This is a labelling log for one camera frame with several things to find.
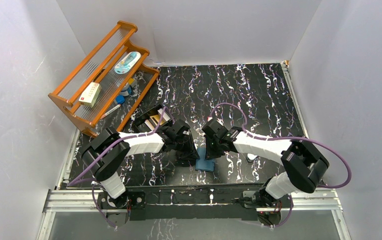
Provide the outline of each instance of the orange wooden rack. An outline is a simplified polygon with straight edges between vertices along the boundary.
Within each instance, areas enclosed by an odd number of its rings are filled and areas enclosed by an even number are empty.
[[[49,98],[82,133],[96,137],[97,134],[93,129],[128,80],[138,70],[151,74],[152,77],[145,89],[118,126],[117,131],[120,132],[159,76],[157,69],[143,64],[150,52],[145,48],[132,44],[130,41],[130,37],[137,30],[137,26],[132,23],[117,22],[117,25],[66,79],[52,93],[48,94]],[[115,73],[115,65],[130,52],[139,52],[141,58],[129,72],[125,74]],[[79,96],[91,82],[101,85],[101,91],[94,107],[85,106],[78,102]]]

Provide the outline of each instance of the black marble table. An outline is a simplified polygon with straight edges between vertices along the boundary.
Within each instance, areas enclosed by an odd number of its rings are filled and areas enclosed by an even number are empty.
[[[191,126],[194,143],[202,147],[205,138],[201,127],[207,122],[210,111],[216,104],[228,102],[247,114],[247,129],[254,133],[272,137],[304,134],[279,63],[171,66],[159,70],[159,79],[132,118],[162,104],[176,119],[183,119]],[[141,72],[134,78],[138,79],[138,86],[131,97],[116,113],[100,121],[97,131],[108,126],[116,128],[150,79]],[[215,115],[227,128],[241,126],[244,122],[241,113],[229,106],[219,107]],[[133,132],[131,121],[123,132]],[[76,150],[89,141],[88,136],[81,134]],[[69,179],[73,180],[83,169],[85,166],[76,156]],[[274,161],[257,158],[249,163],[243,154],[233,152],[216,159],[214,172],[195,170],[194,165],[179,165],[172,152],[133,155],[127,157],[118,170],[126,186],[265,182],[283,171]],[[83,183],[79,187],[89,188],[90,184]]]

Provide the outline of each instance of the metal frame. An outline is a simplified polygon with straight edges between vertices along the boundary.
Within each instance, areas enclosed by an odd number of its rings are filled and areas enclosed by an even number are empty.
[[[296,100],[293,85],[291,83],[290,73],[286,62],[281,62],[281,67],[284,72],[285,81],[290,89],[291,98],[294,102],[298,118],[303,128],[304,134],[308,137],[306,125],[303,116]],[[41,226],[37,236],[37,240],[47,240],[50,237],[51,229],[57,212],[97,212],[91,190],[60,190],[61,184],[68,181],[73,159],[76,152],[76,143],[79,138],[79,130],[76,130],[72,138],[72,145],[67,156],[66,162],[61,170],[56,189],[48,192],[46,199]],[[101,190],[95,190],[94,195],[97,198]],[[294,208],[293,211],[310,211],[310,210],[330,210],[334,218],[335,226],[339,238],[341,240],[351,240],[346,222],[343,216],[343,208],[340,199],[335,189],[318,188],[314,193],[294,192],[291,194]],[[273,211],[273,208],[257,208],[257,211]],[[125,209],[110,209],[103,210],[108,213],[126,213]]]

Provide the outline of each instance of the gray wall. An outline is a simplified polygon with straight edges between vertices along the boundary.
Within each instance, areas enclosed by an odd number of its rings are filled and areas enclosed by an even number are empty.
[[[338,190],[352,239],[382,239],[382,1],[322,1],[290,73],[310,137],[353,170]],[[330,162],[328,183],[341,183],[345,168]]]
[[[47,97],[85,56],[55,0],[0,0],[0,239],[35,239],[75,127]]]
[[[149,65],[289,60],[320,1],[57,0],[86,53],[123,20],[138,26]]]

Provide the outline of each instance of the white pen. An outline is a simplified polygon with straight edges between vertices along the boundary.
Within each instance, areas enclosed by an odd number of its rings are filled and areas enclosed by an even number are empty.
[[[120,104],[116,105],[116,106],[113,107],[112,109],[108,110],[108,112],[104,113],[104,114],[101,116],[100,119],[103,119],[103,118],[107,117],[109,114],[113,113],[116,109],[118,109],[118,108],[120,108],[120,107],[121,107]]]

